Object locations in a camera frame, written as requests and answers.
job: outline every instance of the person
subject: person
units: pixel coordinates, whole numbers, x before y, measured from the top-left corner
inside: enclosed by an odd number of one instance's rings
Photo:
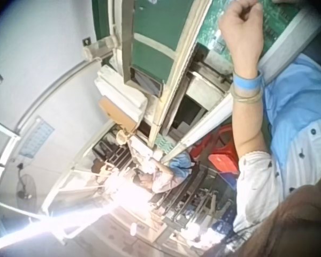
[[[235,252],[221,244],[202,257],[321,256],[321,179],[290,194]]]
[[[219,27],[234,65],[232,126],[240,175],[233,230],[247,240],[296,188],[321,179],[321,67],[300,54],[263,84],[263,8],[257,0],[233,1]],[[272,125],[270,149],[261,131],[263,113]]]
[[[187,152],[177,155],[164,165],[154,158],[144,161],[142,172],[136,174],[133,183],[154,193],[163,193],[180,185],[191,173],[192,162]]]

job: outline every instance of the gold bangle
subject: gold bangle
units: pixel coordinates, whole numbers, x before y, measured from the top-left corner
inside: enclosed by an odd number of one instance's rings
[[[230,88],[230,93],[233,96],[234,100],[236,100],[237,102],[240,103],[256,103],[258,102],[262,96],[263,96],[263,87],[260,87],[259,92],[252,97],[242,97],[238,94],[235,93],[234,90],[234,83],[231,84],[231,88]]]

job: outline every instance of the chair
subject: chair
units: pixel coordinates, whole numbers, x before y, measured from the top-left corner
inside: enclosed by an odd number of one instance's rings
[[[238,169],[238,155],[235,150],[232,124],[222,126],[217,134],[210,133],[202,142],[195,146],[190,152],[193,158],[198,158],[202,150],[207,147],[211,140],[215,140],[215,145],[208,156],[209,161],[215,166],[215,168],[221,173],[232,173],[235,175],[239,174]],[[230,134],[230,139],[227,143],[223,142],[221,136],[225,133]],[[218,147],[217,144],[220,142],[223,146]]]

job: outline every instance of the electrical outlet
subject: electrical outlet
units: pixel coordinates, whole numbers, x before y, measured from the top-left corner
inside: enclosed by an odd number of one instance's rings
[[[83,44],[84,47],[87,47],[87,46],[91,45],[90,37],[87,37],[86,39],[83,39],[82,40],[82,44]]]

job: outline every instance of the wall fan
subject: wall fan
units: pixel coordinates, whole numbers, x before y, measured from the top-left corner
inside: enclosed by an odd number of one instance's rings
[[[31,213],[36,212],[36,184],[31,175],[21,175],[21,170],[24,168],[23,164],[18,165],[18,183],[17,183],[17,205],[21,210],[29,211]]]

